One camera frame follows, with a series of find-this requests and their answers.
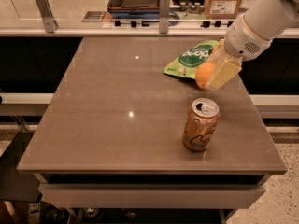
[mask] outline chip bag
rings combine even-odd
[[[207,40],[187,50],[169,63],[164,69],[164,73],[176,77],[195,79],[195,70],[206,61],[217,44],[218,41]]]

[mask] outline logo on bag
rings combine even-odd
[[[196,48],[189,49],[188,51],[180,55],[178,60],[182,65],[186,67],[194,68],[205,62],[212,49],[213,46],[211,45],[200,45]]]

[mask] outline aluminum can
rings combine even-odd
[[[218,105],[207,98],[192,102],[188,111],[183,144],[192,151],[204,151],[216,129],[220,117]]]

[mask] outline pull tab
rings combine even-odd
[[[196,109],[197,109],[198,111],[203,112],[203,114],[208,114],[208,112],[209,112],[209,110],[210,110],[210,106],[208,106],[208,105],[206,105],[206,104],[204,104],[204,103],[198,103],[198,104],[196,105]]]

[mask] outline speckled floor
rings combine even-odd
[[[266,193],[250,209],[236,211],[227,224],[299,223],[299,143],[276,147],[288,172],[271,176],[264,184]]]
[[[236,211],[227,224],[299,223],[299,127],[267,127],[267,130],[288,172],[273,175],[264,184],[266,193],[251,208]],[[8,129],[0,125],[0,156],[17,131],[16,126]]]

